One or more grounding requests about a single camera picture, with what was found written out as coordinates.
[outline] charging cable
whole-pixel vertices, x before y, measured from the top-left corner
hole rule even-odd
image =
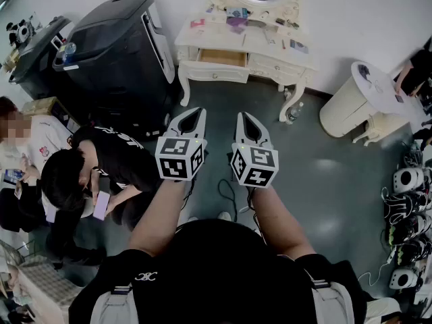
[[[369,287],[373,287],[375,284],[377,284],[377,282],[379,281],[379,278],[381,277],[381,269],[382,269],[384,266],[389,265],[389,264],[392,262],[392,260],[393,260],[395,254],[396,254],[396,246],[394,246],[393,249],[391,250],[390,255],[389,255],[388,258],[387,258],[387,262],[386,262],[385,264],[382,264],[382,266],[379,267],[378,278],[377,278],[377,280],[376,280],[375,282],[373,282],[373,283],[371,284],[371,276],[372,276],[372,274],[371,274],[369,271],[366,272],[366,273],[363,273],[363,274],[362,274],[362,275],[357,279],[357,281],[360,281],[360,278],[362,278],[363,276],[365,276],[365,275],[369,275],[369,280],[368,280]]]

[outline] bottle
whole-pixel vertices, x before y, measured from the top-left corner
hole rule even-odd
[[[71,61],[72,55],[75,53],[75,51],[76,51],[75,43],[70,42],[65,46],[65,50],[63,52],[63,63],[65,65]]]
[[[291,107],[290,111],[286,115],[286,123],[288,125],[292,125],[294,121],[298,118],[300,115],[300,112],[302,111],[303,102],[300,102],[298,105],[295,105]]]

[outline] white round table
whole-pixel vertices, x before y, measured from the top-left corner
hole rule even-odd
[[[369,69],[368,80],[360,75],[359,65]],[[388,74],[361,61],[351,65],[351,72],[352,76],[319,112],[321,125],[330,136],[342,137],[379,112],[390,115],[394,127],[391,132],[408,122],[413,132],[421,129],[427,116],[420,101],[401,90],[404,102],[398,102],[396,83]]]

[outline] backpack strap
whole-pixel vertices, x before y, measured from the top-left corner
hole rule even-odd
[[[138,324],[132,286],[117,286],[113,291],[99,296],[90,324]]]
[[[337,282],[324,279],[312,281],[312,295],[315,303],[317,324],[354,324],[354,310],[350,293]]]

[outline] white sneaker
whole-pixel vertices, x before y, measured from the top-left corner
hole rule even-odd
[[[224,220],[224,221],[229,221],[229,222],[232,221],[230,213],[227,213],[226,211],[222,211],[222,212],[217,216],[217,218],[218,218],[218,219],[222,219],[222,220]]]

